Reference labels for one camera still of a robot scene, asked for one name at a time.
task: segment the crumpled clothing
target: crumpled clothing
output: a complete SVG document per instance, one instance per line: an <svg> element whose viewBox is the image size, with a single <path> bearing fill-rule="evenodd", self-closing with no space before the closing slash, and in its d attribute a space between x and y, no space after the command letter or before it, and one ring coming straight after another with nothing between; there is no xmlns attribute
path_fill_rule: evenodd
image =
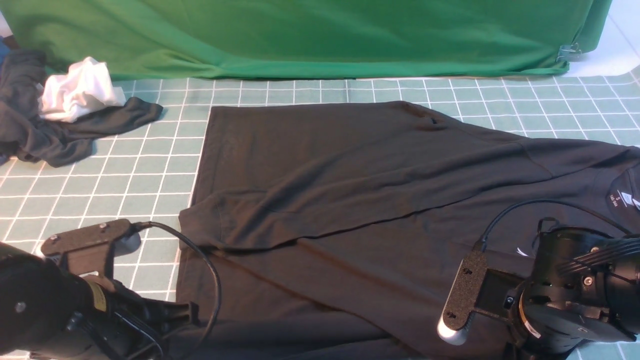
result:
<svg viewBox="0 0 640 360"><path fill-rule="evenodd" d="M61 167L93 154L93 140L132 131L156 121L163 107L131 97L75 122L42 119L38 98L47 78L42 51L18 49L4 59L0 75L0 149L22 161Z"/></svg>
<svg viewBox="0 0 640 360"><path fill-rule="evenodd" d="M123 106L122 88L113 87L107 64L92 57L74 63L67 75L51 75L42 94L41 116L74 122L108 106Z"/></svg>

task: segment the grid mat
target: grid mat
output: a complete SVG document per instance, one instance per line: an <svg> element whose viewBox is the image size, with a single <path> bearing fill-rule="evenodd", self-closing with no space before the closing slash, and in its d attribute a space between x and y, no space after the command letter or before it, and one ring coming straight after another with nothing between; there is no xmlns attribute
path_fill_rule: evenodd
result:
<svg viewBox="0 0 640 360"><path fill-rule="evenodd" d="M536 138L640 145L640 67L616 77L335 81L138 80L127 96L166 107L160 121L96 141L71 166L10 160L0 167L0 239L37 252L46 237L115 218L179 227L198 171L211 106L405 100L464 122ZM178 244L154 229L115 276L144 297L175 299ZM23 359L16 352L6 359ZM640 343L593 344L572 360L640 359Z"/></svg>

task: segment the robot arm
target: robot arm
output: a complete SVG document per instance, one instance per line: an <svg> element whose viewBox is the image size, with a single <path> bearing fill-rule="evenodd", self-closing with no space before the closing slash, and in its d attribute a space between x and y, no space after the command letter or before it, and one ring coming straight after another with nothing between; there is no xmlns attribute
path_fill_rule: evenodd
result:
<svg viewBox="0 0 640 360"><path fill-rule="evenodd" d="M113 278L114 257L134 252L149 224L115 220L57 234L43 244L44 259L0 243L0 354L168 358L166 340L198 325L197 306L144 299Z"/></svg>
<svg viewBox="0 0 640 360"><path fill-rule="evenodd" d="M544 218L530 277L488 267L484 249L490 229L511 209L533 202L583 209L532 200L503 211L461 262L438 324L440 337L463 344L474 315L481 315L509 327L504 358L510 360L566 359L584 340L635 341L640 332L640 238L618 224L606 219L626 237ZM548 220L556 225L542 231Z"/></svg>

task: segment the yellow label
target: yellow label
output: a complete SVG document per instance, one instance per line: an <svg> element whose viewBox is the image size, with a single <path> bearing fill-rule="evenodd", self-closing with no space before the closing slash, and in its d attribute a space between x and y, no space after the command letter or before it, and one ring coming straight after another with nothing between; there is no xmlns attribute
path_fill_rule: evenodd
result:
<svg viewBox="0 0 640 360"><path fill-rule="evenodd" d="M524 327L527 328L529 333L531 333L531 335L535 336L536 339L540 339L542 337L542 335L538 331L536 331L536 329L534 329L533 326L531 326L531 324L527 320L527 317L524 315L524 309L522 308L522 298L523 298L523 296L520 296L520 303L518 305L518 310L520 312L520 319L522 320L522 323L524 324Z"/></svg>
<svg viewBox="0 0 640 360"><path fill-rule="evenodd" d="M91 292L93 293L93 306L102 311L107 311L107 298L104 296L104 292L100 285L95 282L87 281L89 283L89 287L91 288Z"/></svg>

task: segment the screw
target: screw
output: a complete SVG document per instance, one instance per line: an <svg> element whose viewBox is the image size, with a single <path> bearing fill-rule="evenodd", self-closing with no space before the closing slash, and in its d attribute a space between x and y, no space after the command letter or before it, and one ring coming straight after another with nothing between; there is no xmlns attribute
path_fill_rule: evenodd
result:
<svg viewBox="0 0 640 360"><path fill-rule="evenodd" d="M15 305L15 312L18 314L23 313L26 309L27 309L27 304L25 304L22 301L20 301Z"/></svg>

